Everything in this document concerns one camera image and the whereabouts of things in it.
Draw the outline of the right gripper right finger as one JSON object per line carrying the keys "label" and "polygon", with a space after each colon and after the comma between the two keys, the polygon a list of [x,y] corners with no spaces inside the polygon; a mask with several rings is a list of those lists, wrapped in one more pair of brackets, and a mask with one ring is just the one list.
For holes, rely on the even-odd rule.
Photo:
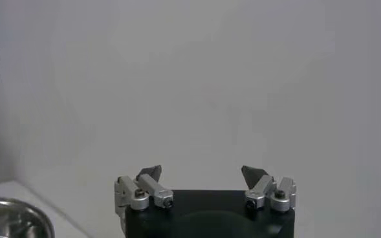
{"label": "right gripper right finger", "polygon": [[245,205],[250,210],[260,210],[269,201],[270,209],[286,213],[296,208],[296,183],[283,177],[278,184],[264,169],[242,166],[241,173],[248,186],[245,191]]}

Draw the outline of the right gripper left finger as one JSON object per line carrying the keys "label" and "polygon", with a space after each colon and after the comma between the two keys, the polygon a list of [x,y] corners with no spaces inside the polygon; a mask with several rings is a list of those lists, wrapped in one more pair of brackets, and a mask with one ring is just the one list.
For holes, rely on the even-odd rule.
{"label": "right gripper left finger", "polygon": [[159,183],[162,166],[156,165],[140,170],[132,179],[120,176],[114,182],[114,209],[123,214],[127,207],[143,211],[150,206],[150,199],[156,207],[171,209],[174,206],[174,192]]}

